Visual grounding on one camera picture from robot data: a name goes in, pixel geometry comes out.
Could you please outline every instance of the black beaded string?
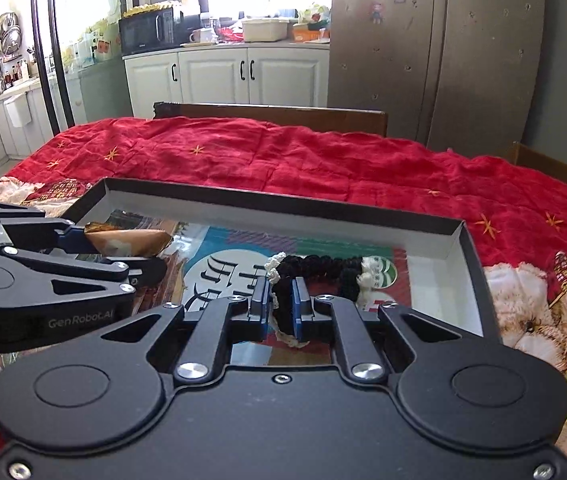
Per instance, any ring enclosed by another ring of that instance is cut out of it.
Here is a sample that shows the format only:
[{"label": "black beaded string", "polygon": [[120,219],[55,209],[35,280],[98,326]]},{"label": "black beaded string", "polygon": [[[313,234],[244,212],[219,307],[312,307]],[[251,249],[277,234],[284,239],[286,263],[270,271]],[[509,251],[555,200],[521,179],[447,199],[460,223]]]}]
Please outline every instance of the black beaded string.
[{"label": "black beaded string", "polygon": [[317,256],[310,254],[304,258],[300,256],[286,256],[277,266],[279,281],[272,286],[279,308],[275,308],[273,316],[277,320],[279,330],[293,335],[292,330],[292,280],[299,276],[305,280],[339,280],[337,296],[356,302],[359,297],[359,284],[357,276],[363,270],[361,257],[357,258],[331,258],[330,256]]}]

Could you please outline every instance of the fridge magnet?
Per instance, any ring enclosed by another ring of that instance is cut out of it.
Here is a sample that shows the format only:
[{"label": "fridge magnet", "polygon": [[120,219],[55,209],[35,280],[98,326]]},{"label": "fridge magnet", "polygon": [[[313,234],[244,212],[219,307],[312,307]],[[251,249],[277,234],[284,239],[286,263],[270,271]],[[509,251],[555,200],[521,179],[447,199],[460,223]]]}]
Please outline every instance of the fridge magnet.
[{"label": "fridge magnet", "polygon": [[371,20],[375,25],[379,25],[383,21],[383,10],[382,4],[375,2],[371,7]]}]

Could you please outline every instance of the hanging pot lid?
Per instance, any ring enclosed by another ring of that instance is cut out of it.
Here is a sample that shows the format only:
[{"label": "hanging pot lid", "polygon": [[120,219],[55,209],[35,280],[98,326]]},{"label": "hanging pot lid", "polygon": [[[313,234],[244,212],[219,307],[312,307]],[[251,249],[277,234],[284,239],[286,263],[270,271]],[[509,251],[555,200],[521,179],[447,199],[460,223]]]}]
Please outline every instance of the hanging pot lid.
[{"label": "hanging pot lid", "polygon": [[19,17],[16,12],[4,12],[0,15],[0,40],[10,27],[19,25]]},{"label": "hanging pot lid", "polygon": [[20,49],[21,41],[21,28],[18,25],[8,28],[1,40],[1,52],[4,56],[11,56]]}]

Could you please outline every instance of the red bedspread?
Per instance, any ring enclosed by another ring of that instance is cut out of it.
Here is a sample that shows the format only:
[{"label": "red bedspread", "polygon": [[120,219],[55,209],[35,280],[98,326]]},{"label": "red bedspread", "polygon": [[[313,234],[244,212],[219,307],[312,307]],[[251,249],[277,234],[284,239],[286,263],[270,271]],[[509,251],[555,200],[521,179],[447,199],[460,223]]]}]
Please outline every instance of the red bedspread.
[{"label": "red bedspread", "polygon": [[[33,205],[63,202],[117,176],[462,218],[486,266],[505,342],[567,378],[567,186],[537,171],[369,134],[242,119],[128,118],[72,128],[9,176],[16,186],[43,184],[28,197]],[[567,452],[567,425],[559,443]]]}]

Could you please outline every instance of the glass door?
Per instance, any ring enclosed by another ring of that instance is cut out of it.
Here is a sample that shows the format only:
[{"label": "glass door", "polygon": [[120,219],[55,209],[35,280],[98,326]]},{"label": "glass door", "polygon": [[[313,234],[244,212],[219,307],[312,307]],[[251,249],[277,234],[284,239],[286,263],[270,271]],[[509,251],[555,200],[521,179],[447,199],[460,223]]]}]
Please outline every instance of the glass door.
[{"label": "glass door", "polygon": [[60,65],[75,124],[132,116],[119,37],[122,5],[125,0],[54,0]]},{"label": "glass door", "polygon": [[41,50],[58,130],[132,116],[121,59],[125,0],[37,0]]}]

